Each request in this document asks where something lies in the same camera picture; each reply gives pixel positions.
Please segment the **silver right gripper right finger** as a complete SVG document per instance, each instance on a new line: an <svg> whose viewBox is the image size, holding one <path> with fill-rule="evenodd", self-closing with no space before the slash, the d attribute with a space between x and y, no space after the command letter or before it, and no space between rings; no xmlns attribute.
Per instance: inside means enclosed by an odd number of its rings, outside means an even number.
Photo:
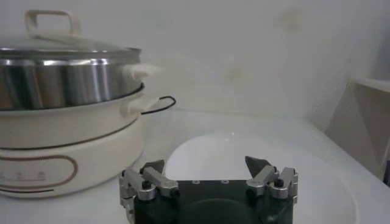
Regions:
<svg viewBox="0 0 390 224"><path fill-rule="evenodd" d="M251 156L245 156L245 163L252 176L246 186L255 198L268 194L276 200L297 203L299 175L294 168L285 167L280 172L266 159Z"/></svg>

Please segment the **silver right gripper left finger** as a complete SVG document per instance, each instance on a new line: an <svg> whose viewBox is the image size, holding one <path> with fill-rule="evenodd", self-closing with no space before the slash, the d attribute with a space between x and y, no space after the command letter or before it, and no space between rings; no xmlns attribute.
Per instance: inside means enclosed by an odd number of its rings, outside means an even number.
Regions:
<svg viewBox="0 0 390 224"><path fill-rule="evenodd" d="M133 213L135 200L152 202L158 196L168 199L179 197L179 182L170 180L162 174L163 159L146 163L138 172L128 168L119 176L119 204Z"/></svg>

